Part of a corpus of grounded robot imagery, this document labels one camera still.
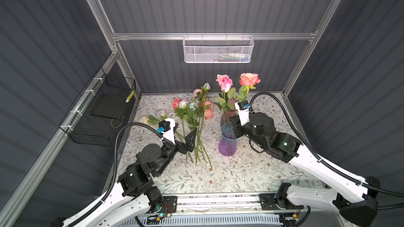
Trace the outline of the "blue purple glass vase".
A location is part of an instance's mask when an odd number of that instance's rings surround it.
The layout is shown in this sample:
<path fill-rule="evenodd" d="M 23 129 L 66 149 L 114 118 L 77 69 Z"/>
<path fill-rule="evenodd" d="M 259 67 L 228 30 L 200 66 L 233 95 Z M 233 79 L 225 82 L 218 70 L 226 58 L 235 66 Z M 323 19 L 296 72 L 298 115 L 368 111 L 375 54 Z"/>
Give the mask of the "blue purple glass vase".
<path fill-rule="evenodd" d="M 239 138 L 237 128 L 232 123 L 226 123 L 223 125 L 221 133 L 222 138 L 218 145 L 219 153 L 225 157 L 231 157 L 237 151 L 237 139 Z"/>

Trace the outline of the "magenta pink rose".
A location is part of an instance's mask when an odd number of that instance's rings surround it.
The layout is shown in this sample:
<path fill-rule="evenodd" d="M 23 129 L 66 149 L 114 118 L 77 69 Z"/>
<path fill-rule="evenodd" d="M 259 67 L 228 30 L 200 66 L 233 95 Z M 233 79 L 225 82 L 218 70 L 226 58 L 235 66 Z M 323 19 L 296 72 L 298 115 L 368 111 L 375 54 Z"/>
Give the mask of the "magenta pink rose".
<path fill-rule="evenodd" d="M 221 89 L 221 93 L 218 94 L 215 105 L 222 112 L 222 105 L 226 104 L 229 99 L 234 98 L 236 88 L 233 86 L 233 81 L 228 75 L 217 75 L 216 81 Z"/>

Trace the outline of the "coral pink rose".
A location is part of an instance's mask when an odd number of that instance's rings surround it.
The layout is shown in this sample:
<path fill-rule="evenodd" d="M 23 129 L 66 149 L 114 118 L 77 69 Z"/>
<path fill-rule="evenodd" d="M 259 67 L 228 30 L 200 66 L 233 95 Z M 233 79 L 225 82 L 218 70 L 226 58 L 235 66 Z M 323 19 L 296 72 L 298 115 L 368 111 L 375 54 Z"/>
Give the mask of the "coral pink rose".
<path fill-rule="evenodd" d="M 242 73 L 240 75 L 240 89 L 238 95 L 236 96 L 237 101 L 247 100 L 247 96 L 251 89 L 255 89 L 255 85 L 261 82 L 259 75 L 254 73 Z"/>

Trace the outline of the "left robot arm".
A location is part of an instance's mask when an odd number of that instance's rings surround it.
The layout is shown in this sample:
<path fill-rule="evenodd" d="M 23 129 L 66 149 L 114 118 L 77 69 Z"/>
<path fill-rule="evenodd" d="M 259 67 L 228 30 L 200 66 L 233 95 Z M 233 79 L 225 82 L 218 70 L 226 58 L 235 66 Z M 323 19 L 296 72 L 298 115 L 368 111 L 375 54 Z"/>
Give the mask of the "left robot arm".
<path fill-rule="evenodd" d="M 136 155 L 114 182 L 111 192 L 105 192 L 85 209 L 69 218 L 58 218 L 53 227 L 116 227 L 132 218 L 152 213 L 162 218 L 170 208 L 153 178 L 160 176 L 177 153 L 192 152 L 197 130 L 190 132 L 185 142 L 176 141 L 172 149 L 157 144 L 147 145 Z"/>

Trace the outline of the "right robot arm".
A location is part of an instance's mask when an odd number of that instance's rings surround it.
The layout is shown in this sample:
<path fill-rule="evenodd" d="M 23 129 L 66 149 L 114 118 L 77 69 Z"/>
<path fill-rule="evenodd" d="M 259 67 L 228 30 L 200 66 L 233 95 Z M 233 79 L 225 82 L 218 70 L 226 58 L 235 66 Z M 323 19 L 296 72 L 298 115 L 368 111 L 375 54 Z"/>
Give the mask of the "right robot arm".
<path fill-rule="evenodd" d="M 326 159 L 317 159 L 301 140 L 278 132 L 273 119 L 262 112 L 231 117 L 230 122 L 235 136 L 245 136 L 256 153 L 266 153 L 307 171 L 328 186 L 326 189 L 309 189 L 283 182 L 274 195 L 274 204 L 281 209 L 308 206 L 334 211 L 357 226 L 371 226 L 378 212 L 378 201 L 377 194 L 364 187 L 368 179 L 357 177 L 357 185 L 339 175 L 332 169 L 346 175 L 350 172 L 330 164 Z"/>

